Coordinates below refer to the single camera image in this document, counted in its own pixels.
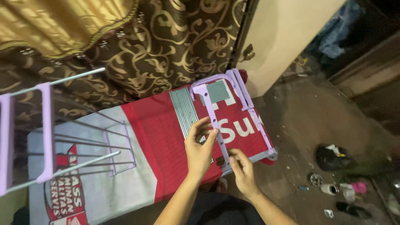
forearm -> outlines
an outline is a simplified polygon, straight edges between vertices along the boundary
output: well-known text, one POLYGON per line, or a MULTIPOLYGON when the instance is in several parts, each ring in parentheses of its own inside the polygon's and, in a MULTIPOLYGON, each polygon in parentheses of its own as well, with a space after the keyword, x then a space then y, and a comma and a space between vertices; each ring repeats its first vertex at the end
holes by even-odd
POLYGON ((196 199, 200 182, 201 179, 188 175, 154 224, 185 224, 196 199))
POLYGON ((256 208, 265 224, 296 225, 296 222, 288 217, 277 205, 261 192, 249 197, 249 200, 256 208))

person's left hand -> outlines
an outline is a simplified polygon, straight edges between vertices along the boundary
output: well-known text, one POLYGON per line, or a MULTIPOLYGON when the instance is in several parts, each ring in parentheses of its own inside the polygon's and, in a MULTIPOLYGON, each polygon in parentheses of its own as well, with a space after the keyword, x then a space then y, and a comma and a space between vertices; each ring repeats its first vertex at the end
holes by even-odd
POLYGON ((204 117, 192 124, 185 139, 185 149, 188 157, 188 177, 197 178, 199 181, 210 167, 212 147, 219 132, 218 129, 209 129, 212 128, 212 124, 209 121, 210 117, 204 117), (208 138, 201 145, 198 142, 204 135, 208 135, 208 138))

hand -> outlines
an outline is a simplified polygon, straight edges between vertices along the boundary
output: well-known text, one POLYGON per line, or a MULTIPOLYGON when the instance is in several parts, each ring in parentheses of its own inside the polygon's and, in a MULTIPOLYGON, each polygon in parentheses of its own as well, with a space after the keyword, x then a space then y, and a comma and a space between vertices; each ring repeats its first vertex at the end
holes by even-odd
POLYGON ((204 117, 192 124, 185 139, 186 155, 188 157, 188 177, 201 181, 211 164, 212 147, 219 132, 209 123, 210 117, 204 117), (199 144, 202 136, 208 135, 203 145, 199 144))
POLYGON ((228 149, 228 152, 233 154, 229 157, 229 163, 236 176, 236 185, 251 200, 261 193, 254 181, 253 163, 240 149, 228 149))

concrete floor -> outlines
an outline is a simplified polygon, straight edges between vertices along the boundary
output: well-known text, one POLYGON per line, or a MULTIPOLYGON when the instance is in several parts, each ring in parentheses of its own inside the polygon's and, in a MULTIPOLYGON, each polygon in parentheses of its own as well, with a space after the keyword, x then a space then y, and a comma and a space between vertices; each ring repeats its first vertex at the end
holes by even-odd
MULTIPOLYGON (((278 149, 279 157, 272 166, 255 163, 256 181, 262 191, 299 224, 392 224, 378 195, 368 185, 368 195, 358 204, 370 210, 373 220, 360 220, 341 213, 336 201, 342 194, 330 196, 307 183, 310 172, 321 174, 324 183, 338 180, 332 173, 321 171, 314 160, 317 144, 336 144, 346 148, 358 166, 350 173, 370 174, 387 168, 387 153, 397 139, 373 120, 366 118, 357 107, 323 79, 305 78, 272 87, 254 104, 266 130, 278 149), (298 189, 309 186, 309 191, 298 189), (324 215, 331 209, 334 218, 324 215)), ((228 193, 245 197, 235 185, 234 174, 226 176, 228 193)), ((167 201, 156 203, 107 222, 111 224, 153 224, 167 201)))

black pants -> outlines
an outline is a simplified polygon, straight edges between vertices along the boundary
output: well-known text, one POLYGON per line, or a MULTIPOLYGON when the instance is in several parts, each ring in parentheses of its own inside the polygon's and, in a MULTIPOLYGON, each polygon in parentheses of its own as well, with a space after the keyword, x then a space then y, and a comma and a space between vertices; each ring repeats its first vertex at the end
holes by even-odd
POLYGON ((254 206, 247 201, 221 193, 198 193, 188 225, 264 224, 254 206))

